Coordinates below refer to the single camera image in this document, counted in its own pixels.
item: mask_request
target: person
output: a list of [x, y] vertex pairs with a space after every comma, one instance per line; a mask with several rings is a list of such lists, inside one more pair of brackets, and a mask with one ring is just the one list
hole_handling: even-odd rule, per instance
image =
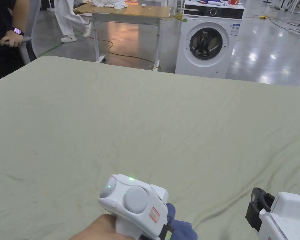
[[[175, 220], [176, 209], [167, 203], [167, 223], [174, 228], [170, 240], [198, 240], [198, 235], [188, 222]], [[115, 217], [104, 214], [95, 220], [85, 230], [73, 236], [70, 240], [134, 240], [115, 232]]]
[[62, 34], [61, 42], [70, 43], [78, 39], [74, 36], [72, 26], [77, 26], [83, 30], [83, 37], [88, 38], [91, 34], [92, 23], [87, 23], [80, 15], [73, 12], [74, 0], [55, 0], [54, 8], [59, 27]]
[[24, 66], [17, 47], [26, 31], [28, 12], [29, 0], [0, 0], [0, 79]]

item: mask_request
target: washing machine label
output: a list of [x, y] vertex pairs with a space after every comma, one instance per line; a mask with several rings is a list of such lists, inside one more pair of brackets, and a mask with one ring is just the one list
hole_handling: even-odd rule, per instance
[[240, 24], [233, 24], [231, 29], [231, 35], [237, 36], [239, 32]]

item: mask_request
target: washing machine porthole glass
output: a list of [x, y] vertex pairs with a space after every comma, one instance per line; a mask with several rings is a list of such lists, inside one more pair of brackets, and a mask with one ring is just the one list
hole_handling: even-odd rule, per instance
[[201, 60], [214, 58], [222, 49], [220, 33], [211, 27], [197, 31], [190, 39], [190, 51]]

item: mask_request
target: white shoe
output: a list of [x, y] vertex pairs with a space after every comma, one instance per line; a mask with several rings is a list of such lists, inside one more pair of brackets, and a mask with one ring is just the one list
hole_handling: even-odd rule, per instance
[[92, 22], [89, 25], [84, 26], [83, 37], [88, 38], [91, 34]]
[[70, 35], [61, 38], [61, 42], [63, 42], [63, 43], [70, 43], [70, 42], [75, 42], [75, 41], [78, 41], [78, 39], [76, 37], [70, 36]]

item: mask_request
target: watch face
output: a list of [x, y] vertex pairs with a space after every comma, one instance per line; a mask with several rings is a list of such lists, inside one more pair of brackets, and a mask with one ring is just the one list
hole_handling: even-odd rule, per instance
[[18, 33], [19, 35], [21, 34], [21, 30], [18, 29], [18, 28], [15, 28], [13, 31], [14, 31], [15, 33]]

